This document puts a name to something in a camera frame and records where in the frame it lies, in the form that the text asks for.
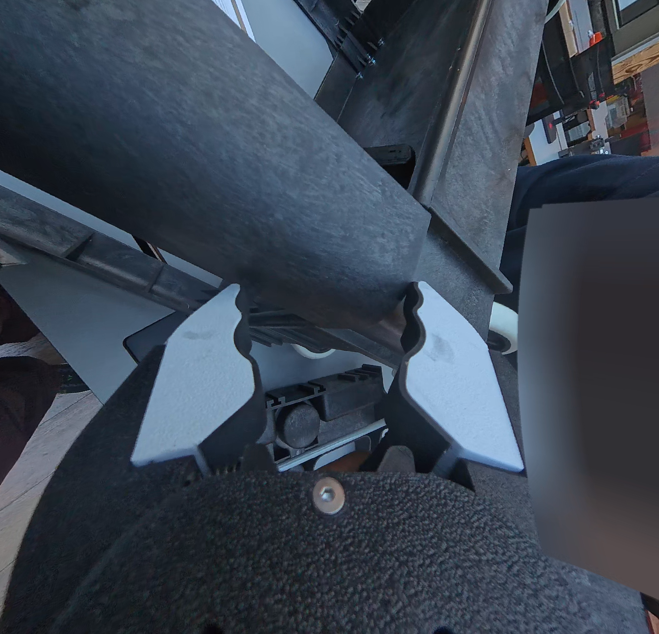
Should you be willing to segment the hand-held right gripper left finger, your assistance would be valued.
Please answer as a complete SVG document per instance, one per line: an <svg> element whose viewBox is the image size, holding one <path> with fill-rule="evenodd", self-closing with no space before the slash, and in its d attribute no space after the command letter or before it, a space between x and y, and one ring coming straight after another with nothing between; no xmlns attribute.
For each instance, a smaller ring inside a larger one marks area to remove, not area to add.
<svg viewBox="0 0 659 634"><path fill-rule="evenodd" d="M193 457L202 474L236 465L266 429L251 357L250 300L223 288L169 337L135 446L134 466Z"/></svg>

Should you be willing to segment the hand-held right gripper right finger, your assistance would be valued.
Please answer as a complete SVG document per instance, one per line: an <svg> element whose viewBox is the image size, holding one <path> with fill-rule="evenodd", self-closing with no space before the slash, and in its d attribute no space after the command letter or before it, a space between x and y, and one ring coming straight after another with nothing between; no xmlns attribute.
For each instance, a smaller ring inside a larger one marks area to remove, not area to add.
<svg viewBox="0 0 659 634"><path fill-rule="evenodd" d="M382 402L383 441L407 448L421 474L448 477L461 460L522 473L486 342L428 283L409 285L403 314L404 353Z"/></svg>

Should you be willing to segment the black plastic utility cart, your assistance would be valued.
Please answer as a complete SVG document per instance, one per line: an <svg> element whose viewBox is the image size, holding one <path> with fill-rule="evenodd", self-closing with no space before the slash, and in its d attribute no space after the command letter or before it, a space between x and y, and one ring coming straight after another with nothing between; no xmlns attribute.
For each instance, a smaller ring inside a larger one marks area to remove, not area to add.
<svg viewBox="0 0 659 634"><path fill-rule="evenodd" d="M308 94L212 0L1 0L1 170L384 344L408 283L486 333L549 0L285 0Z"/></svg>

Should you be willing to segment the black machine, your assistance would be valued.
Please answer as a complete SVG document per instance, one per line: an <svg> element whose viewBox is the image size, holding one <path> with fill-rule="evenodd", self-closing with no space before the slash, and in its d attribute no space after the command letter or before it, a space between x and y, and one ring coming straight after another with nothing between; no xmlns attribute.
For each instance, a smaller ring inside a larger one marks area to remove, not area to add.
<svg viewBox="0 0 659 634"><path fill-rule="evenodd" d="M615 93L613 44L609 36L569 56L561 44L542 42L531 94L530 116L585 109Z"/></svg>

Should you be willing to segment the wooden workbench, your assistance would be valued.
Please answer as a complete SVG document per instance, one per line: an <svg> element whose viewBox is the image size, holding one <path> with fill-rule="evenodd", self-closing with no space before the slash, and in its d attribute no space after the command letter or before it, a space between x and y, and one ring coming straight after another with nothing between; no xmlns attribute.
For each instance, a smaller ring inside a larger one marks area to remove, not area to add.
<svg viewBox="0 0 659 634"><path fill-rule="evenodd" d="M650 45L612 65L614 95L623 95L628 90L625 85L638 74L658 65L658 43Z"/></svg>

